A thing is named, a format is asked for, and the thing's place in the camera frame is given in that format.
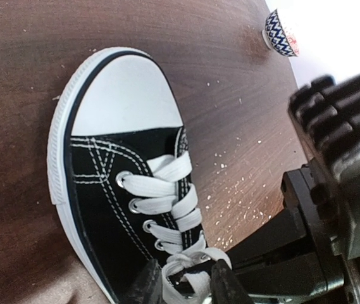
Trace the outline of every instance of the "white rubber sole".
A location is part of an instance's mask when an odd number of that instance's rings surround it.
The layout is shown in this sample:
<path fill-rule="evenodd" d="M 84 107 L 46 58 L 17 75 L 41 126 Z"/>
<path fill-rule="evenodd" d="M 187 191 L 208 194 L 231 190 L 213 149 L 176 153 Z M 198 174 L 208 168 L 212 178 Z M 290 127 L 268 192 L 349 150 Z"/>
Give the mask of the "white rubber sole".
<path fill-rule="evenodd" d="M 108 293 L 96 270 L 92 266 L 80 237 L 78 236 L 77 228 L 71 213 L 65 174 L 64 141 L 71 108 L 87 77 L 103 59 L 122 51 L 135 51 L 139 54 L 145 54 L 137 49 L 111 47 L 94 53 L 79 66 L 60 96 L 53 115 L 47 142 L 47 176 L 52 203 L 56 205 L 60 221 L 76 254 L 112 304 L 117 304 L 117 302 Z"/>

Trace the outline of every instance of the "black sneaker upper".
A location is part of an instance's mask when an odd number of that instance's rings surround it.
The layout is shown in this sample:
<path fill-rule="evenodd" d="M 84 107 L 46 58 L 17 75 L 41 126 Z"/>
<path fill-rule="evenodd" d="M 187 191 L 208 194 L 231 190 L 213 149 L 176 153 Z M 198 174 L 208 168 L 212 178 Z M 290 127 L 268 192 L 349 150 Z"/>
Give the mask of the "black sneaker upper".
<path fill-rule="evenodd" d="M 144 130 L 126 134 L 66 137 L 65 168 L 70 205 L 84 248 L 99 277 L 119 299 L 146 263 L 160 266 L 169 254 L 155 247 L 156 238 L 143 230 L 146 220 L 177 230 L 171 213 L 144 215 L 128 207 L 134 196 L 115 181 L 122 171 L 151 176 L 147 160 L 161 155 L 180 156 L 188 144 L 184 128 Z M 182 199 L 190 177 L 178 182 Z M 194 244 L 202 226 L 182 233 L 183 248 Z"/>

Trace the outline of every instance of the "white wall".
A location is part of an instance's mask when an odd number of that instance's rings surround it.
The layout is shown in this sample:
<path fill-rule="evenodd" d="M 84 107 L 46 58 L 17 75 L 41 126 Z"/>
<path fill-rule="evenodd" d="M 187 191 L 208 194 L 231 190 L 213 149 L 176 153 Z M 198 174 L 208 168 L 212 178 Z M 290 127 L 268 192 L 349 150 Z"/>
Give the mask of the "white wall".
<path fill-rule="evenodd" d="M 295 16 L 301 55 L 290 62 L 298 86 L 330 73 L 337 81 L 360 73 L 360 0 L 266 0 L 270 11 Z"/>

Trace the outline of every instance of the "wooden surface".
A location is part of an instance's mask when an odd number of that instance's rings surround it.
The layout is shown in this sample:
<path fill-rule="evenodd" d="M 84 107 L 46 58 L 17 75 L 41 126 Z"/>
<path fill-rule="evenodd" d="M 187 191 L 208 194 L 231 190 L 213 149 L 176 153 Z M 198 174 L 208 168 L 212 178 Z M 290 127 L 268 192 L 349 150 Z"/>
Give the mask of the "wooden surface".
<path fill-rule="evenodd" d="M 140 48 L 166 72 L 211 246 L 231 248 L 280 210 L 282 173 L 304 159 L 286 115 L 289 62 L 261 38 L 267 14 L 264 0 L 0 1 L 0 304 L 106 303 L 46 179 L 53 98 L 95 50 Z"/>

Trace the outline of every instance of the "metal eyelet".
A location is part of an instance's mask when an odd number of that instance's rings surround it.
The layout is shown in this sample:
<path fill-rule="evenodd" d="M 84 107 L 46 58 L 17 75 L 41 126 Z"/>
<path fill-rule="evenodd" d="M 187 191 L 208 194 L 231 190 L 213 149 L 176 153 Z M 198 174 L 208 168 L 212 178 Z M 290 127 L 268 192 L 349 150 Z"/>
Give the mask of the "metal eyelet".
<path fill-rule="evenodd" d="M 150 233 L 150 228 L 151 228 L 152 224 L 157 225 L 157 223 L 154 220 L 145 220 L 144 223 L 143 223 L 143 230 L 146 233 Z"/>
<path fill-rule="evenodd" d="M 138 202 L 138 201 L 139 201 L 138 198 L 134 198 L 134 199 L 131 199 L 129 204 L 128 204 L 129 211 L 131 211 L 134 214 L 139 214 L 140 213 L 138 211 L 138 209 L 137 209 L 137 206 L 136 206 L 136 202 Z"/>
<path fill-rule="evenodd" d="M 159 239 L 154 243 L 154 247 L 156 247 L 156 249 L 159 251 L 164 251 L 163 244 L 161 244 L 161 241 Z"/>
<path fill-rule="evenodd" d="M 129 171 L 121 171 L 116 175 L 115 182 L 121 188 L 125 188 L 125 186 L 123 185 L 123 180 L 125 179 L 126 176 L 129 176 L 129 175 L 133 175 L 133 173 L 131 173 Z"/>
<path fill-rule="evenodd" d="M 200 257 L 201 262 L 206 262 L 209 261 L 211 259 L 211 257 L 209 255 L 203 255 L 202 257 Z"/>

